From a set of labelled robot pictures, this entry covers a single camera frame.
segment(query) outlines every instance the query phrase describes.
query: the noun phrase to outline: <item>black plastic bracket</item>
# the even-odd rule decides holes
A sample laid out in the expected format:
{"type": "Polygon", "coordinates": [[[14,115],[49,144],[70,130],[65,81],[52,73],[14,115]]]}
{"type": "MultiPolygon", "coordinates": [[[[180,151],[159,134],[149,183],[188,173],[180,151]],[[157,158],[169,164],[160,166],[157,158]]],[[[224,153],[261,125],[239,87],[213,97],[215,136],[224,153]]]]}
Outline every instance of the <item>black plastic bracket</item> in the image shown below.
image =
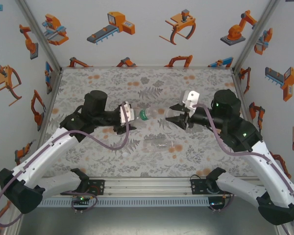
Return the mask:
{"type": "Polygon", "coordinates": [[[89,180],[88,193],[92,193],[96,196],[103,195],[104,192],[104,180],[89,180]]]}
{"type": "Polygon", "coordinates": [[[79,186],[74,192],[86,192],[89,182],[88,175],[86,175],[83,171],[81,171],[78,168],[72,169],[71,172],[74,172],[76,175],[78,175],[79,179],[81,180],[79,186]]]}
{"type": "Polygon", "coordinates": [[[223,194],[223,191],[219,190],[218,192],[212,192],[207,187],[206,179],[191,179],[191,188],[192,195],[201,195],[201,194],[223,194]]]}
{"type": "Polygon", "coordinates": [[[259,207],[258,211],[266,221],[273,225],[281,225],[294,220],[294,205],[289,204],[288,208],[276,206],[270,199],[268,192],[256,198],[259,207]]]}

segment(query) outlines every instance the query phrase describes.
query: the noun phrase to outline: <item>floral tablecloth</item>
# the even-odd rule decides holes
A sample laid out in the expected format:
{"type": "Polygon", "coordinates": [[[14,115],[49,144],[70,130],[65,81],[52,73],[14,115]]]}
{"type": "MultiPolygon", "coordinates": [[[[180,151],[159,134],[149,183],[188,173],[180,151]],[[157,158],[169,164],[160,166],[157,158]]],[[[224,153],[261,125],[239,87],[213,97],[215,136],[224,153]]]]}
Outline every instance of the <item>floral tablecloth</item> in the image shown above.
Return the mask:
{"type": "MultiPolygon", "coordinates": [[[[65,69],[45,140],[65,116],[83,104],[85,94],[92,90],[108,94],[106,110],[114,110],[122,101],[128,101],[138,111],[151,105],[167,108],[178,103],[183,90],[198,91],[200,102],[210,106],[217,90],[235,92],[231,74],[231,70],[212,69],[65,69]]],[[[116,135],[112,127],[97,128],[93,135],[105,144],[114,145],[120,144],[125,136],[116,135]]],[[[244,160],[221,151],[208,129],[195,125],[184,131],[159,118],[147,120],[131,131],[122,150],[110,151],[85,138],[64,154],[46,176],[63,174],[76,167],[92,177],[205,176],[218,166],[235,176],[254,176],[244,160]],[[174,141],[175,147],[155,153],[142,152],[144,140],[157,138],[174,141]]]]}

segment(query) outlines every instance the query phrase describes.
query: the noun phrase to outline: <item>clear plastic bottle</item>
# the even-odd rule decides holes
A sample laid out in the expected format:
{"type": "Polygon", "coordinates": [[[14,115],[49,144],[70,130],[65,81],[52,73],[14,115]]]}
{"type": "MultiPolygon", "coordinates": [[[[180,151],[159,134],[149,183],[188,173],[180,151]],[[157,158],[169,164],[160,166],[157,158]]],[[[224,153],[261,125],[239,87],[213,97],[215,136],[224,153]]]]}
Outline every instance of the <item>clear plastic bottle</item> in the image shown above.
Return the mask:
{"type": "Polygon", "coordinates": [[[139,112],[139,117],[141,118],[141,120],[146,121],[148,119],[152,119],[152,118],[157,118],[158,115],[163,115],[165,112],[164,109],[161,109],[159,107],[149,107],[146,109],[142,109],[139,112]]]}
{"type": "Polygon", "coordinates": [[[144,153],[154,153],[168,151],[173,147],[175,147],[175,141],[170,141],[167,139],[144,140],[142,151],[144,153]]]}

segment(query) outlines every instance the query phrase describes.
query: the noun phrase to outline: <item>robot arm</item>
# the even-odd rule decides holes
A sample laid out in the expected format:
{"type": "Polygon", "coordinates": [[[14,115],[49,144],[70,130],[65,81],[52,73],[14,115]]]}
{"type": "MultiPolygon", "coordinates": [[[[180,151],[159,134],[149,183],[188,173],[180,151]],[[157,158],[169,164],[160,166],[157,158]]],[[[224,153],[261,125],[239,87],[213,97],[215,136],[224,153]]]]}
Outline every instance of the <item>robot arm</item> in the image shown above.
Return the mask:
{"type": "MultiPolygon", "coordinates": [[[[45,198],[65,191],[84,193],[88,189],[89,177],[79,169],[72,169],[71,172],[56,177],[44,179],[42,177],[63,153],[85,138],[81,132],[88,135],[99,126],[113,126],[117,134],[126,132],[125,124],[134,120],[134,110],[126,102],[122,108],[120,105],[114,111],[105,111],[106,100],[107,94],[102,91],[91,91],[86,94],[84,105],[67,116],[51,138],[31,157],[12,171],[8,169],[0,171],[1,188],[10,183],[13,177],[15,178],[4,195],[21,213],[31,212],[45,198]]],[[[128,130],[135,129],[130,125],[127,127],[128,130]]]]}
{"type": "Polygon", "coordinates": [[[209,190],[228,191],[247,200],[258,207],[260,214],[274,225],[293,221],[294,184],[275,162],[256,127],[240,117],[240,100],[230,90],[217,91],[212,109],[205,107],[205,110],[204,107],[193,105],[198,99],[199,93],[186,91],[181,103],[170,107],[184,114],[166,119],[184,130],[192,128],[194,124],[209,128],[211,123],[207,110],[213,120],[212,124],[221,129],[218,139],[221,138],[234,151],[227,154],[244,157],[264,184],[264,187],[257,187],[235,178],[224,169],[216,168],[206,178],[209,190]]]}

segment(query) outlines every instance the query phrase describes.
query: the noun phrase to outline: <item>orange dot pattern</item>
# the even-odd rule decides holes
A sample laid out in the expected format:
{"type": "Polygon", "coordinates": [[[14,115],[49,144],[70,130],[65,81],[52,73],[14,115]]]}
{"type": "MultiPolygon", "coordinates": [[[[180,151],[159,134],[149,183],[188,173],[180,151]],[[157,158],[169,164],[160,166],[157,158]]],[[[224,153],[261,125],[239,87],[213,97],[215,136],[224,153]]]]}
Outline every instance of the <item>orange dot pattern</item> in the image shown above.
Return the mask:
{"type": "Polygon", "coordinates": [[[57,109],[57,108],[54,108],[53,110],[52,110],[52,114],[57,114],[59,112],[59,109],[57,109]]]}

